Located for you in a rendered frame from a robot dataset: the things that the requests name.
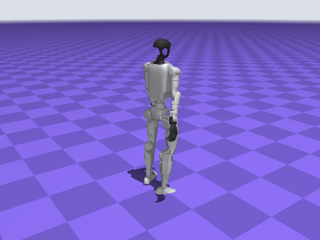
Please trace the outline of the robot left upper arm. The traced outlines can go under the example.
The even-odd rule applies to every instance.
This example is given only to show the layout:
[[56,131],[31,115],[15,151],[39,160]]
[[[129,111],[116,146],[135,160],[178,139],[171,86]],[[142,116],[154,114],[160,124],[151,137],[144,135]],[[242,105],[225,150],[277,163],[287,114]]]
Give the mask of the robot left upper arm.
[[147,90],[149,90],[148,89],[148,65],[149,65],[149,63],[150,62],[147,62],[142,66],[143,71],[144,71],[145,87]]

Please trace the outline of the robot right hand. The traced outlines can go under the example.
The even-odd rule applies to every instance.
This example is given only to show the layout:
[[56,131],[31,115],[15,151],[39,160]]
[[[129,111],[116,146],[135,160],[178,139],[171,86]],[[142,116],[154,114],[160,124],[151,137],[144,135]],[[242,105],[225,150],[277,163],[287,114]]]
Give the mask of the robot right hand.
[[170,133],[169,133],[169,136],[166,139],[168,139],[168,141],[170,141],[170,142],[173,142],[176,139],[177,135],[178,135],[178,130],[177,130],[177,127],[176,127],[177,122],[173,121],[173,117],[172,116],[169,117],[169,124],[171,124]]

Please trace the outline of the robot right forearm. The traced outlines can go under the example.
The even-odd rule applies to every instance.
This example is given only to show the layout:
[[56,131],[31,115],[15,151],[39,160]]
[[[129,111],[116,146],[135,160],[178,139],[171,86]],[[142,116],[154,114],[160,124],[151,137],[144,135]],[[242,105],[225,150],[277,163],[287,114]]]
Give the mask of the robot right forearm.
[[[179,104],[180,104],[180,100],[181,100],[181,93],[180,93],[180,92],[177,92],[176,95],[175,95],[174,100],[172,100],[172,101],[170,102],[171,107],[170,107],[170,113],[169,113],[170,115],[169,115],[169,118],[170,118],[170,116],[172,116],[174,122],[177,121],[178,107],[179,107]],[[169,120],[169,118],[168,118],[168,120]]]

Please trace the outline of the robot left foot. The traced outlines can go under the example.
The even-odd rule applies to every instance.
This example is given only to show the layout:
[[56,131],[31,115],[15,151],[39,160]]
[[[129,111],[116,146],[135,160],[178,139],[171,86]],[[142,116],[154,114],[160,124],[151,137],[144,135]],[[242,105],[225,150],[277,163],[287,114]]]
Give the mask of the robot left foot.
[[143,183],[149,184],[153,179],[155,179],[157,176],[157,173],[155,171],[151,172],[151,177],[149,175],[145,176]]

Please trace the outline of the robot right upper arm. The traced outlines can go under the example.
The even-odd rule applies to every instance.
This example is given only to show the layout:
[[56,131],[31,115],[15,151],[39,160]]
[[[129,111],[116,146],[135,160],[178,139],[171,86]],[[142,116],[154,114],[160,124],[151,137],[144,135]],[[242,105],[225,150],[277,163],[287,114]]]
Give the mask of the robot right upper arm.
[[181,71],[179,68],[169,65],[168,66],[168,74],[170,76],[170,88],[171,88],[171,94],[170,98],[172,100],[175,100],[176,93],[179,92],[179,81],[180,81],[180,75]]

